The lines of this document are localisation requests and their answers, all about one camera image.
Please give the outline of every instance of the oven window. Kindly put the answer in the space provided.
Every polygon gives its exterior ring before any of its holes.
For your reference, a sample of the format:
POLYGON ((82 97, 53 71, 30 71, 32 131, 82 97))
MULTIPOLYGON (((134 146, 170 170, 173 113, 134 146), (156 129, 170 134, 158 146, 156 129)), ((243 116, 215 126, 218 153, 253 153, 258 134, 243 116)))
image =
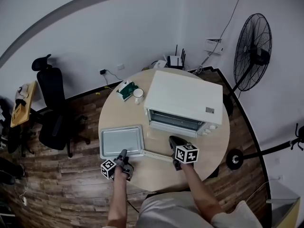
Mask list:
POLYGON ((163 124, 173 125, 177 127, 182 127, 190 130, 197 131, 204 122, 192 120, 189 118, 175 116, 168 113, 158 112, 150 110, 151 120, 163 124))

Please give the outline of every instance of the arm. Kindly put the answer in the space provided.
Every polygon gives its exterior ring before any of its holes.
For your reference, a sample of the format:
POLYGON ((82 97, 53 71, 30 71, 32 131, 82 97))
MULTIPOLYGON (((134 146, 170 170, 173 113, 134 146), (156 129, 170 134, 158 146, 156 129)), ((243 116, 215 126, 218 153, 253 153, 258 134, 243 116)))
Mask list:
POLYGON ((107 226, 125 228, 127 223, 127 178, 121 167, 115 168, 114 191, 110 204, 107 226))
POLYGON ((202 183, 193 166, 181 163, 181 167, 185 172, 196 206, 198 207, 202 217, 210 223, 216 214, 224 211, 214 195, 202 183))

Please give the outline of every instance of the fan grille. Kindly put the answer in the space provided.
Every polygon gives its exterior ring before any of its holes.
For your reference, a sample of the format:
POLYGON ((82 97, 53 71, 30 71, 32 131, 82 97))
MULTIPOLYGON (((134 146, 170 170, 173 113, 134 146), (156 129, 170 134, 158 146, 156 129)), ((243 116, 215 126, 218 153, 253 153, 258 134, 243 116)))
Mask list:
MULTIPOLYGON (((251 60, 250 50, 256 47, 257 53, 265 50, 271 55, 272 36, 269 24, 266 18, 260 14, 251 15, 245 22, 237 42, 237 49, 234 58, 234 80, 237 83, 244 75, 251 60)), ((254 87, 264 75, 267 65, 254 64, 245 79, 238 86, 239 90, 247 91, 254 87)))

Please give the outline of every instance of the shirt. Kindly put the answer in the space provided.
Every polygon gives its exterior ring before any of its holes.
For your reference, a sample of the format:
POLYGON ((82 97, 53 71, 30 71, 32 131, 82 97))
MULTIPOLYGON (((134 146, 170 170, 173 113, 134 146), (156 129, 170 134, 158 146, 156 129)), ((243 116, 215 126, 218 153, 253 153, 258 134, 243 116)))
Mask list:
POLYGON ((205 221, 190 192, 171 192, 146 199, 136 228, 262 228, 248 205, 241 201, 230 213, 215 215, 205 221))

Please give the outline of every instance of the chair armrest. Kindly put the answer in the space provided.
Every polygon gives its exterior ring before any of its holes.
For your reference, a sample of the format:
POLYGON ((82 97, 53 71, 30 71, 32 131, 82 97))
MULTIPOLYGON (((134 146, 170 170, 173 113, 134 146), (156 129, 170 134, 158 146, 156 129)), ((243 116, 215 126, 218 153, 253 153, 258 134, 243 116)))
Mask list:
POLYGON ((55 124, 54 129, 53 129, 53 132, 52 132, 52 136, 53 136, 53 137, 56 137, 56 136, 57 136, 58 131, 59 131, 59 129, 60 129, 60 126, 61 126, 61 124, 62 124, 62 121, 63 121, 63 116, 60 115, 60 116, 58 117, 57 121, 56 121, 56 124, 55 124))

